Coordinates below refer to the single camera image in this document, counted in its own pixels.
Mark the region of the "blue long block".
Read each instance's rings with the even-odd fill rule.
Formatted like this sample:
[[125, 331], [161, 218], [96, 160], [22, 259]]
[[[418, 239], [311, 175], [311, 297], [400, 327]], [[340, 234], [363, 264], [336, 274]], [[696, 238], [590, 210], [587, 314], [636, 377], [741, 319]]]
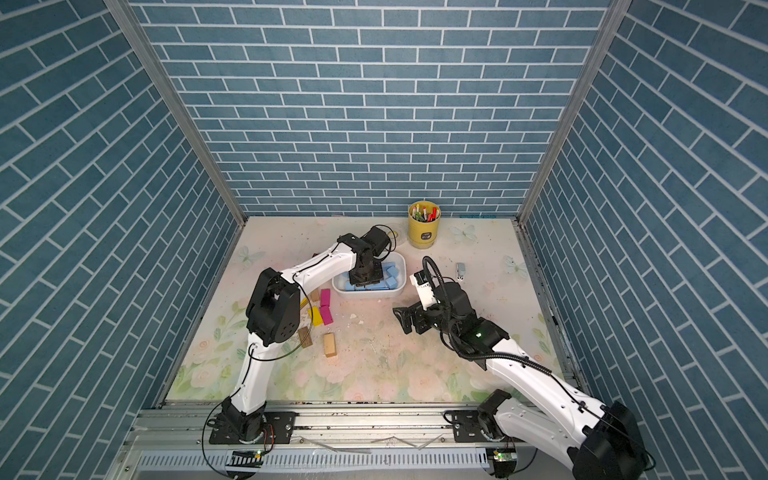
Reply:
[[376, 284], [370, 284], [370, 285], [358, 285], [355, 286], [356, 291], [379, 291], [379, 290], [389, 290], [390, 287], [386, 283], [376, 283]]

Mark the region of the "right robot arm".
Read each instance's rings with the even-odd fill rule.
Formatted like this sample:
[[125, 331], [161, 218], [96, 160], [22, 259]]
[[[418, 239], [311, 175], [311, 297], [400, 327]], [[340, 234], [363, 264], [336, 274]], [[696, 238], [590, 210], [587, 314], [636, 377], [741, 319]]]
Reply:
[[419, 300], [393, 312], [405, 333], [438, 330], [460, 358], [510, 384], [524, 406], [497, 390], [478, 409], [485, 436], [516, 437], [568, 467], [576, 479], [637, 479], [656, 466], [633, 413], [607, 406], [536, 362], [501, 327], [477, 315], [456, 282], [410, 278]]

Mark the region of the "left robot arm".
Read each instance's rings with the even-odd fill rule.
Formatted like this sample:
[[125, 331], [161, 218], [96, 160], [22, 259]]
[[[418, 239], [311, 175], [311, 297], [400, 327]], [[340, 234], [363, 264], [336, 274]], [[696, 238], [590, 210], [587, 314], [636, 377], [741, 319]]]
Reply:
[[383, 260], [396, 248], [394, 231], [376, 224], [365, 234], [339, 236], [325, 251], [282, 271], [264, 269], [246, 305], [247, 345], [234, 391], [220, 403], [221, 411], [207, 423], [232, 443], [267, 438], [266, 394], [274, 364], [286, 358], [281, 345], [297, 334], [301, 303], [310, 293], [341, 274], [355, 286], [383, 279]]

